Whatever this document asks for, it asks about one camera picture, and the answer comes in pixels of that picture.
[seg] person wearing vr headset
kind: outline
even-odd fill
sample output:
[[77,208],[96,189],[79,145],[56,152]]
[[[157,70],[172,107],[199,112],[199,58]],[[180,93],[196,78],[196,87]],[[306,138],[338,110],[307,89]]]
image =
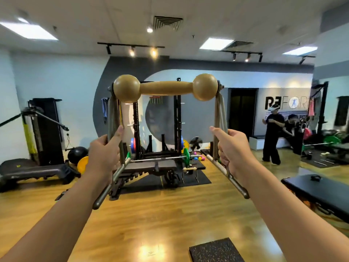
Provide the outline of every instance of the person wearing vr headset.
[[280,106],[274,104],[268,108],[271,114],[266,120],[262,119],[262,122],[267,125],[267,132],[265,133],[264,148],[263,148],[263,161],[270,162],[272,158],[273,164],[280,164],[279,153],[276,149],[276,144],[279,139],[279,132],[285,127],[285,118],[279,114]]

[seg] green weight plate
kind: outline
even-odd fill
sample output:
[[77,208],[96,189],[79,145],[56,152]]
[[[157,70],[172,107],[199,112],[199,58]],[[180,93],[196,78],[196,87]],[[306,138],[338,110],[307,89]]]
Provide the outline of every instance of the green weight plate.
[[342,143],[340,138],[333,136],[333,135],[326,136],[324,138],[324,142],[331,142],[331,144],[329,144],[329,145]]
[[184,150],[183,150],[183,155],[184,155],[184,163],[185,163],[185,166],[188,167],[189,164],[190,164],[190,154],[189,154],[187,148],[184,148]]

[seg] human figure logo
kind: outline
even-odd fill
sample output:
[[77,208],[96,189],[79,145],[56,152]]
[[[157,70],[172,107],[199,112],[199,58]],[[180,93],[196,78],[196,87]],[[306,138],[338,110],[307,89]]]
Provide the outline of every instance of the human figure logo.
[[294,96],[294,97],[291,97],[290,101],[288,102],[288,105],[290,108],[292,109],[295,109],[298,107],[299,105],[299,98]]

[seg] wooden grip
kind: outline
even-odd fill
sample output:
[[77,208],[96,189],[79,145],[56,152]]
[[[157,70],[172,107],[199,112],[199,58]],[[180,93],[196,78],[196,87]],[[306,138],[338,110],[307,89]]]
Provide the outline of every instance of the wooden grip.
[[193,83],[189,82],[149,82],[141,83],[141,95],[175,96],[191,94]]
[[115,96],[125,103],[136,102],[141,95],[173,96],[193,93],[201,101],[208,101],[215,97],[218,91],[218,82],[211,74],[200,74],[192,83],[181,81],[140,83],[132,75],[119,76],[114,84]]

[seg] white ceiling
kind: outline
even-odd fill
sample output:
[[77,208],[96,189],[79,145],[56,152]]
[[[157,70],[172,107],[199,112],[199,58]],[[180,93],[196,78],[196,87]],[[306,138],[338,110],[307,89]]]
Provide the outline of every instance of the white ceiling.
[[[165,46],[159,54],[171,58],[231,61],[230,53],[199,49],[208,37],[221,37],[255,42],[238,48],[263,52],[263,62],[298,63],[299,57],[282,53],[299,42],[316,45],[321,14],[345,1],[0,0],[0,21],[17,21],[21,9],[31,22],[59,39],[29,40],[0,26],[0,45],[30,52],[107,55],[105,46],[97,42],[132,43]],[[182,17],[184,21],[177,32],[164,27],[149,34],[146,28],[154,15]],[[113,55],[128,55],[127,49],[111,47]],[[136,48],[136,53],[149,55],[145,48]],[[237,60],[245,57],[238,55]],[[258,56],[251,61],[258,61]],[[304,64],[313,62],[309,58]]]

